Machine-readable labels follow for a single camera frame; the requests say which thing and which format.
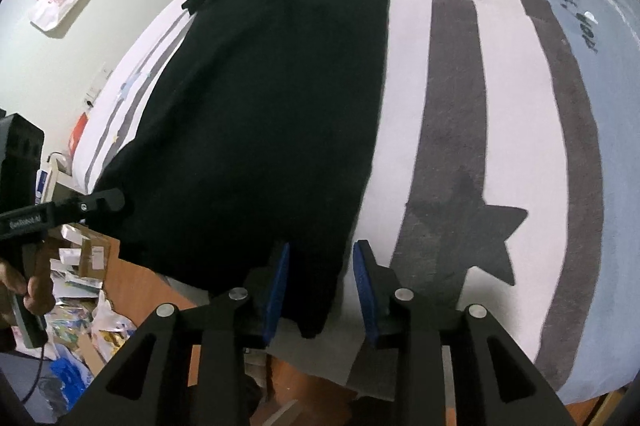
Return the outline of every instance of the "blue gripper pad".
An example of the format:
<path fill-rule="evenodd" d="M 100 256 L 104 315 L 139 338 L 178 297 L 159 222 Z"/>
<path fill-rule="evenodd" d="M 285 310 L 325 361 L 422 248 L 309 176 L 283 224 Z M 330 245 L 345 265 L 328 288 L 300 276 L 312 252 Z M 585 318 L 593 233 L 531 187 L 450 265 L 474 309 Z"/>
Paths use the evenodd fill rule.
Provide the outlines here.
<path fill-rule="evenodd" d="M 289 276 L 289 244 L 282 248 L 280 260 L 275 269 L 271 292 L 264 311 L 264 321 L 262 323 L 262 339 L 265 345 L 269 345 L 276 335 L 278 320 L 282 314 L 282 304 L 284 294 L 287 290 L 287 277 Z"/>
<path fill-rule="evenodd" d="M 364 319 L 367 340 L 369 340 L 372 345 L 376 345 L 380 335 L 380 331 L 378 330 L 378 303 L 373 292 L 373 287 L 371 286 L 371 279 L 367 271 L 364 253 L 357 242 L 353 244 L 353 274 L 358 288 L 358 297 L 360 298 L 360 308 L 362 309 L 362 318 Z"/>

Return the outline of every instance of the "white bag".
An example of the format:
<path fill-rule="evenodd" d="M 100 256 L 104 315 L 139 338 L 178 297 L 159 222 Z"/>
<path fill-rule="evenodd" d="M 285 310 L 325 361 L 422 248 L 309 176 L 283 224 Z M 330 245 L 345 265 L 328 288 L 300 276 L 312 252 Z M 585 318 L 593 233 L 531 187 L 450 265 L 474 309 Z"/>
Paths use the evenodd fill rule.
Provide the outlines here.
<path fill-rule="evenodd" d="M 29 20 L 43 31 L 55 28 L 78 0 L 38 0 L 29 10 Z"/>

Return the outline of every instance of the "cardboard box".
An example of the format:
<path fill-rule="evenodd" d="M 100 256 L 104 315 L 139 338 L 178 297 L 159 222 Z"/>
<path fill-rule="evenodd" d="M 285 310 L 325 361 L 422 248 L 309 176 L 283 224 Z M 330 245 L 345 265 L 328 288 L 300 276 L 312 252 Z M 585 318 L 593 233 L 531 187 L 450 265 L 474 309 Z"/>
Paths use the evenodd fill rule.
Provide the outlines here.
<path fill-rule="evenodd" d="M 78 276 L 104 280 L 111 250 L 107 237 L 81 224 L 63 225 L 62 237 L 81 248 Z"/>
<path fill-rule="evenodd" d="M 84 358 L 84 363 L 89 367 L 91 373 L 94 374 L 94 376 L 100 374 L 100 371 L 105 366 L 105 362 L 102 359 L 102 356 L 95 349 L 89 334 L 82 334 L 78 337 L 78 347 L 80 348 L 80 353 Z"/>

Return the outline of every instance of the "silver screw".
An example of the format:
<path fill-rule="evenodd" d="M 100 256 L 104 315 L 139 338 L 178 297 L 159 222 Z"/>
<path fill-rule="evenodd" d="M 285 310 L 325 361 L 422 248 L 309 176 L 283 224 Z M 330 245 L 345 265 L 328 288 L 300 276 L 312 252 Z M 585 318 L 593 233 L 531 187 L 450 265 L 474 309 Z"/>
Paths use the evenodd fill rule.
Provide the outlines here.
<path fill-rule="evenodd" d="M 411 289 L 396 289 L 394 294 L 396 295 L 396 299 L 400 301 L 411 301 L 414 299 L 414 292 Z"/>
<path fill-rule="evenodd" d="M 474 318 L 482 319 L 486 316 L 486 309 L 478 303 L 469 305 L 469 314 Z"/>
<path fill-rule="evenodd" d="M 234 287 L 229 291 L 229 298 L 232 300 L 244 300 L 247 296 L 249 296 L 249 291 L 244 287 Z"/>
<path fill-rule="evenodd" d="M 161 318 L 168 318 L 175 311 L 175 307 L 170 303 L 163 303 L 160 307 L 156 309 L 156 314 Z"/>

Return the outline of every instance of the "white plastic bag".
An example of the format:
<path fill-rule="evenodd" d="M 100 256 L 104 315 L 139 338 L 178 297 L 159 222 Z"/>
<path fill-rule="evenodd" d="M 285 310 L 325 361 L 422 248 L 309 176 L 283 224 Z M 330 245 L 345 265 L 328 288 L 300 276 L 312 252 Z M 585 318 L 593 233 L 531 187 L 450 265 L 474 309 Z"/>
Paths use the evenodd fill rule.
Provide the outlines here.
<path fill-rule="evenodd" d="M 107 300 L 104 291 L 100 291 L 98 305 L 92 312 L 94 321 L 91 324 L 93 330 L 106 330 L 109 332 L 127 332 L 136 330 L 136 326 L 129 318 L 113 311 L 111 302 Z"/>
<path fill-rule="evenodd" d="M 29 10 L 29 20 L 43 31 L 58 26 L 78 0 L 37 0 Z"/>

